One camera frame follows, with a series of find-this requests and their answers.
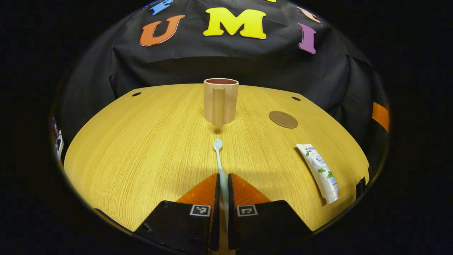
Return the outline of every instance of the round coaster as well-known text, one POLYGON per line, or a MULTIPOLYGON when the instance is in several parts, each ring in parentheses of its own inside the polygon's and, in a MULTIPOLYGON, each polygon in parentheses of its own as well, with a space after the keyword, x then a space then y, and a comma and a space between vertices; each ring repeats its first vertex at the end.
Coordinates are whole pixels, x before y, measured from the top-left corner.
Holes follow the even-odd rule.
POLYGON ((285 128, 295 128, 299 124, 293 116, 284 112, 272 111, 269 113, 269 118, 277 125, 285 128))

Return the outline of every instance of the toothpaste tube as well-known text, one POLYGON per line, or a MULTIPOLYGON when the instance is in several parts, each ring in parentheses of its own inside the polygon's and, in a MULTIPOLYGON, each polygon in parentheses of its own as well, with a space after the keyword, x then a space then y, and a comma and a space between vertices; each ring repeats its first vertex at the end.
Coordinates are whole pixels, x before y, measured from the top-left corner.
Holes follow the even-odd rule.
POLYGON ((338 184, 326 162, 311 144, 296 144, 307 162, 321 195, 330 204, 338 197, 338 184))

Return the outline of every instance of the yellow letter m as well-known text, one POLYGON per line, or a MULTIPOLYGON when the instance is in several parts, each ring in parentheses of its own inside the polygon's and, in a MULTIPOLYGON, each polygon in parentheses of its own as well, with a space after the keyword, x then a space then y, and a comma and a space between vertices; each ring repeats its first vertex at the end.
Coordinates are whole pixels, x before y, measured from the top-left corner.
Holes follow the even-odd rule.
POLYGON ((266 39, 266 34, 263 33, 263 17, 266 13, 262 11, 248 9, 237 17, 223 7, 210 8, 206 12, 211 16, 209 26, 203 35, 222 35, 223 30, 220 29, 220 23, 222 23, 230 35, 235 34, 244 25, 244 29, 239 32, 242 36, 266 39))

